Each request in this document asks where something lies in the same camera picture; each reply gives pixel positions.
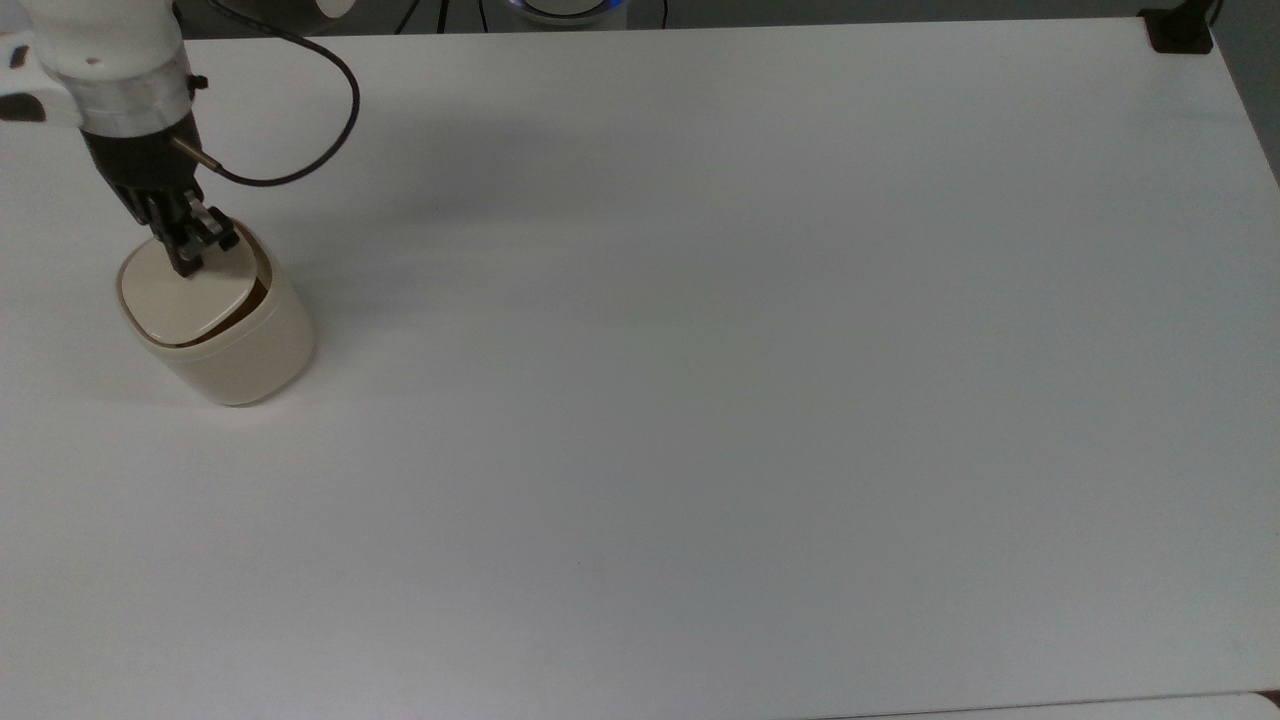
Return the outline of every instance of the cylindrical container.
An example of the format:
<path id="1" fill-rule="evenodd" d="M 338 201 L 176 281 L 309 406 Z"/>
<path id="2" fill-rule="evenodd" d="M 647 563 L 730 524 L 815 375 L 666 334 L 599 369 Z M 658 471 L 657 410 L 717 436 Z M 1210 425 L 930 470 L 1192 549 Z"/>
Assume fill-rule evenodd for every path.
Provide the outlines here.
<path id="1" fill-rule="evenodd" d="M 209 249 L 183 278 L 148 240 L 124 261 L 115 295 L 133 333 L 179 378 L 219 405 L 247 405 L 296 378 L 315 348 L 311 318 L 279 263 L 247 228 Z"/>

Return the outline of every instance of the black bracket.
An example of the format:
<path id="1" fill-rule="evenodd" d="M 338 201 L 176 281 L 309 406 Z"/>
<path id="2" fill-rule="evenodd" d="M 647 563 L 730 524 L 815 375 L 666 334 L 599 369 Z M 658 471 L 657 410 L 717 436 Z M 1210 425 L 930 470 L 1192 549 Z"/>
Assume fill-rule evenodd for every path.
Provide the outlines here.
<path id="1" fill-rule="evenodd" d="M 1147 36 L 1156 53 L 1208 55 L 1213 36 L 1204 14 L 1215 0 L 1187 0 L 1172 10 L 1146 9 L 1138 17 L 1147 23 Z"/>

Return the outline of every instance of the white table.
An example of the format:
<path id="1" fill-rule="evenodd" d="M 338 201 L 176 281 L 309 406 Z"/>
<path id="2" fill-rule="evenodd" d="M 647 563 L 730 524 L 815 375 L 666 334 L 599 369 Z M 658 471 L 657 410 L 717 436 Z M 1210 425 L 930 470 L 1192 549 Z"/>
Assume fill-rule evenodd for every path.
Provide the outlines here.
<path id="1" fill-rule="evenodd" d="M 0 716 L 777 720 L 1280 687 L 1280 192 L 1137 19 L 334 38 L 204 404 L 0 128 Z M 191 44 L 206 147 L 346 111 Z"/>

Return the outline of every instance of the black wire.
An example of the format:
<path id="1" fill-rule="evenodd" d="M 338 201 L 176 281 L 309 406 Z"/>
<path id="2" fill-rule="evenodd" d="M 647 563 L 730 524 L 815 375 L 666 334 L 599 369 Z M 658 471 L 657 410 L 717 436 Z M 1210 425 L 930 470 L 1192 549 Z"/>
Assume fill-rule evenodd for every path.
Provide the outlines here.
<path id="1" fill-rule="evenodd" d="M 449 0 L 440 0 L 440 14 L 435 17 L 435 35 L 444 35 L 444 20 L 449 17 Z"/>
<path id="2" fill-rule="evenodd" d="M 355 73 L 351 72 L 351 68 L 347 67 L 347 63 L 342 61 L 342 58 L 334 55 L 329 49 L 326 49 L 326 47 L 324 47 L 321 45 L 316 45 L 315 42 L 311 42 L 310 40 L 306 40 L 305 37 L 298 37 L 298 36 L 296 36 L 296 35 L 293 35 L 291 32 L 285 32 L 285 31 L 283 31 L 283 29 L 280 29 L 278 27 L 271 27 L 271 26 L 269 26 L 266 23 L 261 23 L 259 20 L 255 20 L 253 18 L 242 15 L 242 14 L 237 13 L 236 10 L 232 10 L 227 5 L 223 5 L 220 3 L 220 0 L 206 0 L 206 3 L 209 3 L 209 5 L 212 9 L 218 10 L 223 15 L 227 15 L 228 18 L 230 18 L 230 19 L 241 23 L 241 24 L 243 24 L 244 27 L 256 29 L 256 31 L 259 31 L 261 33 L 266 33 L 266 35 L 271 35 L 271 36 L 279 37 L 280 40 L 287 40 L 287 41 L 289 41 L 289 42 L 292 42 L 294 45 L 300 45 L 302 47 L 306 47 L 307 50 L 311 50 L 312 53 L 316 53 L 316 54 L 321 55 L 324 59 L 326 59 L 330 63 L 333 63 L 334 65 L 337 65 L 338 69 L 342 70 L 342 74 L 347 78 L 347 82 L 351 85 L 351 114 L 347 117 L 347 124 L 343 126 L 342 132 L 338 135 L 338 140 L 333 141 L 333 145 L 330 145 L 329 149 L 325 150 L 323 155 L 320 155 L 319 158 L 316 158 L 315 161 L 312 161 L 310 165 L 307 165 L 307 167 L 305 167 L 301 170 L 297 170 L 294 173 L 289 173 L 287 176 L 280 176 L 278 178 L 268 178 L 268 179 L 246 178 L 243 176 L 238 176 L 238 174 L 236 174 L 236 173 L 233 173 L 233 172 L 223 168 L 221 165 L 216 165 L 216 167 L 210 168 L 210 169 L 212 169 L 219 176 L 221 176 L 221 177 L 224 177 L 224 178 L 227 178 L 227 179 L 229 179 L 229 181 L 232 181 L 234 183 L 247 184 L 250 187 L 275 187 L 275 186 L 291 183 L 291 182 L 293 182 L 296 179 L 301 179 L 301 178 L 305 178 L 305 177 L 310 176 L 316 169 L 319 169 L 320 165 L 324 165 L 325 163 L 328 163 L 329 158 L 333 158 L 334 154 L 338 152 L 338 149 L 342 147 L 342 145 L 344 142 L 347 142 L 347 137 L 351 136 L 351 129 L 356 127 L 356 118 L 360 117 L 360 83 L 356 82 Z"/>
<path id="3" fill-rule="evenodd" d="M 399 35 L 401 32 L 404 31 L 404 26 L 408 24 L 408 19 L 413 17 L 413 10 L 417 9 L 417 3 L 419 0 L 413 0 L 412 3 L 408 4 L 408 10 L 404 10 L 404 17 L 401 18 L 401 24 L 396 26 L 396 35 Z"/>

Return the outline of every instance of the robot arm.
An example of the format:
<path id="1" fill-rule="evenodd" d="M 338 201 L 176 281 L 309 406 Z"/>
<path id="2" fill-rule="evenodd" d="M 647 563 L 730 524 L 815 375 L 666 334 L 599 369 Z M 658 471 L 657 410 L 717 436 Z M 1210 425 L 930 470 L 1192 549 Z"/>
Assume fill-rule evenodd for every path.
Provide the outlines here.
<path id="1" fill-rule="evenodd" d="M 306 24 L 332 22 L 353 1 L 262 6 L 293 6 L 284 19 Z M 178 274 L 198 270 L 214 245 L 234 246 L 232 222 L 204 204 L 195 178 L 201 145 L 192 100 L 207 81 L 191 73 L 169 0 L 19 4 L 32 29 L 3 38 L 9 72 L 0 72 L 0 119 L 79 127 L 102 178 L 164 243 Z"/>

